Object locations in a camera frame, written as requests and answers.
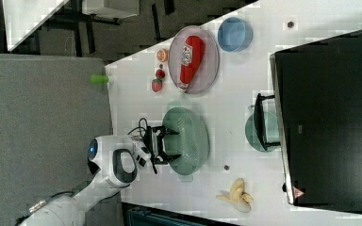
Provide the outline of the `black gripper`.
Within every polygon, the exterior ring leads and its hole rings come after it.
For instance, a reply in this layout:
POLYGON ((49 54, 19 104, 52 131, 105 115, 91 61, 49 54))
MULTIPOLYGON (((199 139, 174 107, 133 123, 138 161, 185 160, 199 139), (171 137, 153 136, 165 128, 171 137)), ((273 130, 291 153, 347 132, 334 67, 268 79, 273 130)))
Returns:
POLYGON ((180 157, 180 154, 168 155, 163 151, 162 136, 178 135, 178 132, 164 125, 148 126, 144 135, 144 143, 151 154, 150 161, 154 173, 157 173, 156 165, 167 165, 180 157))

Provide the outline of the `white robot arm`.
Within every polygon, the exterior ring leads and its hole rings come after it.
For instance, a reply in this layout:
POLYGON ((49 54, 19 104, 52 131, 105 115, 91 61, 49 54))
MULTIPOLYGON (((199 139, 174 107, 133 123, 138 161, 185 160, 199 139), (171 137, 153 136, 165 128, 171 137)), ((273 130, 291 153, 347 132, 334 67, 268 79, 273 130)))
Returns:
POLYGON ((175 134, 161 125, 145 128, 142 135, 96 137, 88 150, 97 167, 91 182, 72 195, 59 193, 35 204, 16 226, 83 226, 92 207, 130 186, 140 170, 177 159, 163 148, 163 138, 175 134))

